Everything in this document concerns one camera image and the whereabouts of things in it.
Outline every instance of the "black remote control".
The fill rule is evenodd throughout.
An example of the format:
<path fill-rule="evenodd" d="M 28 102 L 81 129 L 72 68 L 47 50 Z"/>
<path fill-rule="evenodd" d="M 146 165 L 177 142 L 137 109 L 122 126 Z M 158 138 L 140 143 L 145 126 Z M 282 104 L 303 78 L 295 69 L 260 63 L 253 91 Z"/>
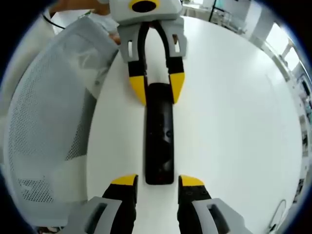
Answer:
<path fill-rule="evenodd" d="M 147 88 L 145 180 L 151 185 L 174 181 L 173 97 L 169 84 Z"/>

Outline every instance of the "cable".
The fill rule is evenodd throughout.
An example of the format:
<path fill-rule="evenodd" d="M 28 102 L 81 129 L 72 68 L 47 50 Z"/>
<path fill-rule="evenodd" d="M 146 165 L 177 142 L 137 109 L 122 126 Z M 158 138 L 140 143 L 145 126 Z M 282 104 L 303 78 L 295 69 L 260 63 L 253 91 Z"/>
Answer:
<path fill-rule="evenodd" d="M 58 27 L 58 28 L 61 28 L 61 29 L 65 29 L 64 27 L 59 26 L 58 24 L 56 24 L 56 23 L 50 21 L 44 14 L 42 14 L 42 16 L 43 16 L 43 18 L 45 19 L 45 21 L 47 21 L 48 23 L 54 25 L 55 27 Z"/>

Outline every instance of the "white tabletop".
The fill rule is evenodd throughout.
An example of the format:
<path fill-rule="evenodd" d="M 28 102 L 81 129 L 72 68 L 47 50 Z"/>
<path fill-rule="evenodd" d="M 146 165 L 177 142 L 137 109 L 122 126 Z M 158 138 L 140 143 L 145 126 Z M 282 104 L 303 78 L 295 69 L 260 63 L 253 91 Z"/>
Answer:
<path fill-rule="evenodd" d="M 175 182 L 151 186 L 143 173 L 145 107 L 118 54 L 93 117 L 87 153 L 88 197 L 117 177 L 137 173 L 134 234 L 177 234 L 177 177 L 204 181 L 212 197 L 239 212 L 247 228 L 264 233 L 278 204 L 293 201 L 300 174 L 301 132 L 285 80 L 273 61 L 217 25 L 185 18 L 185 83 L 174 106 Z M 167 80 L 164 50 L 148 33 L 149 82 Z"/>

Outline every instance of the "window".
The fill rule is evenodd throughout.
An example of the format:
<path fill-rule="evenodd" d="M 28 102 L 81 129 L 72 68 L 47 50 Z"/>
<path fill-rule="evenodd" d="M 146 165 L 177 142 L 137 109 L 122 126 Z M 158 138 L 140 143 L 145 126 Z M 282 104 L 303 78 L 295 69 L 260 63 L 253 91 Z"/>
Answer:
<path fill-rule="evenodd" d="M 276 23 L 273 24 L 266 41 L 279 55 L 285 51 L 289 42 L 287 34 Z"/>
<path fill-rule="evenodd" d="M 294 68 L 299 63 L 299 57 L 294 48 L 292 47 L 290 51 L 285 56 L 285 61 L 288 63 L 288 68 L 293 71 Z"/>

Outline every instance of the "yellow circular component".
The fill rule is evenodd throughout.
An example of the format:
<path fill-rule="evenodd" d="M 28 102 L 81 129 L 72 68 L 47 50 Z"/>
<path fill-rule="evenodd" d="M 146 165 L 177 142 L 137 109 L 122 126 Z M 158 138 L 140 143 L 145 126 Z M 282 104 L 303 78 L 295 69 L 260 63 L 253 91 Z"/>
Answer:
<path fill-rule="evenodd" d="M 138 13 L 146 13 L 155 10 L 159 5 L 159 0 L 132 0 L 129 8 Z"/>

